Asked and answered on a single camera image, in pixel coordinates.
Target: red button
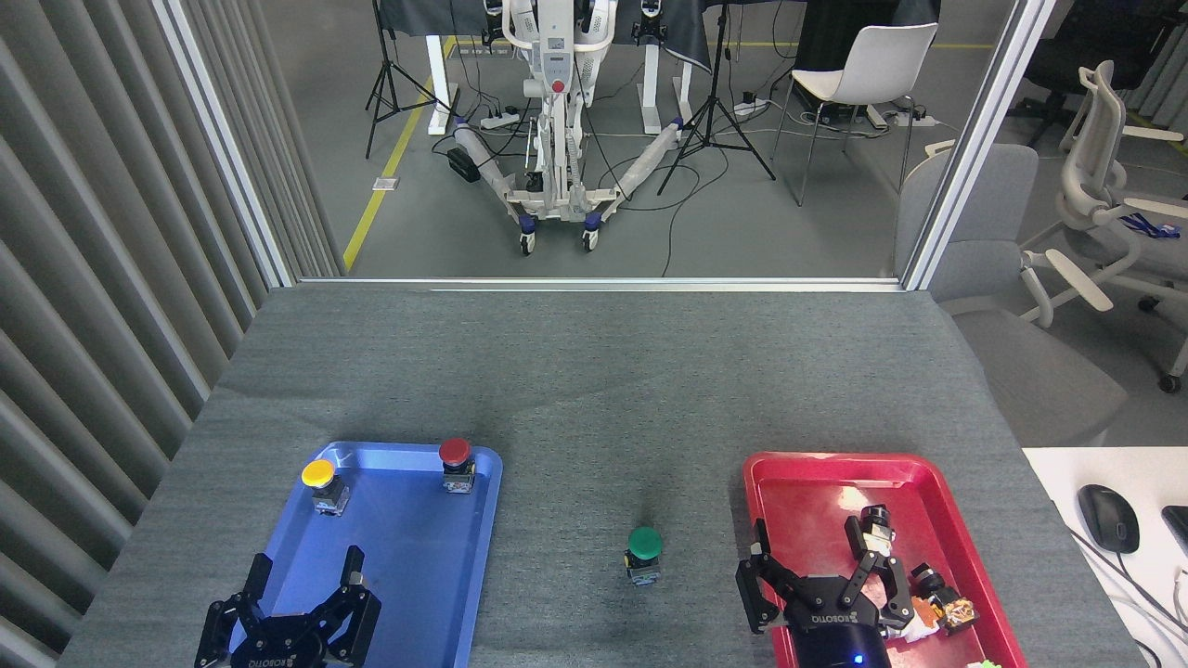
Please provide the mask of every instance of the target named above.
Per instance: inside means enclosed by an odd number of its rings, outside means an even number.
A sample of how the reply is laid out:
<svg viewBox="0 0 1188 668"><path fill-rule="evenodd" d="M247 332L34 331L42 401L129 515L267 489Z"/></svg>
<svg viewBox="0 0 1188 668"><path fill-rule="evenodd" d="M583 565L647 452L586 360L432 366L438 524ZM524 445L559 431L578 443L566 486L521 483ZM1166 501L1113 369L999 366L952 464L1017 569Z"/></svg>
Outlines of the red button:
<svg viewBox="0 0 1188 668"><path fill-rule="evenodd" d="M470 459L470 443L466 439L448 439L437 448L437 455L450 466L466 464Z"/></svg>

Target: black computer mouse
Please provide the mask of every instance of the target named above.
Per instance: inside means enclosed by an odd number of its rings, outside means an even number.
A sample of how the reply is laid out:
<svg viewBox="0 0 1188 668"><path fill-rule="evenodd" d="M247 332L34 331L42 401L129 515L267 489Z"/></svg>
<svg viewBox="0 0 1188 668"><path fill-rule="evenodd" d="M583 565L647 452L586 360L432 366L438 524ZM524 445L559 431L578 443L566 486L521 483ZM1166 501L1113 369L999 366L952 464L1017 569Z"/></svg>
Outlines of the black computer mouse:
<svg viewBox="0 0 1188 668"><path fill-rule="evenodd" d="M1076 492L1081 517L1102 549L1130 554L1138 549L1138 517L1121 494L1104 485L1086 485Z"/></svg>

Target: gray table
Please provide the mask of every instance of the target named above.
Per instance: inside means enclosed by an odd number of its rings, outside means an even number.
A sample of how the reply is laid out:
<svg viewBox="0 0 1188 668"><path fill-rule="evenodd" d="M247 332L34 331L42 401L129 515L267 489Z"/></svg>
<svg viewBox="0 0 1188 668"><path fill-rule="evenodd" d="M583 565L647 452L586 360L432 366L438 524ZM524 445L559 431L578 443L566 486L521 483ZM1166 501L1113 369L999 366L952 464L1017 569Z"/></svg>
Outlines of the gray table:
<svg viewBox="0 0 1188 668"><path fill-rule="evenodd" d="M59 666L190 666L310 453L453 435L506 467L474 667L773 666L733 579L766 449L930 459L1032 666L1144 666L924 294L326 284L268 298ZM620 561L640 522L650 590Z"/></svg>

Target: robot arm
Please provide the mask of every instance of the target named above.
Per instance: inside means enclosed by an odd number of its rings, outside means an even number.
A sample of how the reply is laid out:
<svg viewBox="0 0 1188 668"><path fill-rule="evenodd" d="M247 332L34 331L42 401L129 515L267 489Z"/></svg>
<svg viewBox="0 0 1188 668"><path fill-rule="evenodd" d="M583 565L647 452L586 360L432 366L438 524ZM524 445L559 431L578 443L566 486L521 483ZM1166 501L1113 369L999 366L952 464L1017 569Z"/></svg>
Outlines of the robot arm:
<svg viewBox="0 0 1188 668"><path fill-rule="evenodd" d="M257 554L244 590L207 609L194 668L324 668L328 663L361 667L380 611L379 599L364 586L362 566L364 552L350 546L339 587L322 604L305 615L265 617L259 603L272 572L272 560L263 553ZM347 630L330 642L348 618ZM230 637L236 622L244 626L247 638L232 651Z"/></svg>
<svg viewBox="0 0 1188 668"><path fill-rule="evenodd" d="M759 634L766 626L786 624L801 668L889 668L884 638L915 618L903 565L890 556L895 532L887 524L886 508L862 509L861 521L851 516L846 532L858 559L849 578L800 576L784 567L771 556L762 519L756 522L759 540L735 572L751 631ZM881 609L861 592L871 573L879 575L886 591L887 603ZM771 585L784 601L782 612L763 598L756 578Z"/></svg>

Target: power strip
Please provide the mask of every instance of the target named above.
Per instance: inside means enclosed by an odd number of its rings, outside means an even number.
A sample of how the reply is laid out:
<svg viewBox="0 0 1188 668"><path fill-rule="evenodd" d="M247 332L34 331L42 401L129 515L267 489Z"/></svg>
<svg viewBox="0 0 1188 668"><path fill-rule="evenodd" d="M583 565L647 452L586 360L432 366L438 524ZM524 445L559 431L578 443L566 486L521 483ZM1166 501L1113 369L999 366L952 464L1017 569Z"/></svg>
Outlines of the power strip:
<svg viewBox="0 0 1188 668"><path fill-rule="evenodd" d="M503 127L505 125L511 125L513 122L519 122L519 114L504 113L498 118L481 119L479 121L479 126L482 127L482 130L494 130L497 127Z"/></svg>
<svg viewBox="0 0 1188 668"><path fill-rule="evenodd" d="M895 124L899 127L908 126L908 112L899 112L895 115ZM924 116L922 119L916 119L911 126L912 127L933 127L936 125L936 119L933 116Z"/></svg>
<svg viewBox="0 0 1188 668"><path fill-rule="evenodd" d="M737 116L748 116L756 112L762 112L767 107L770 100L756 100L754 102L739 102L734 105L734 115Z"/></svg>

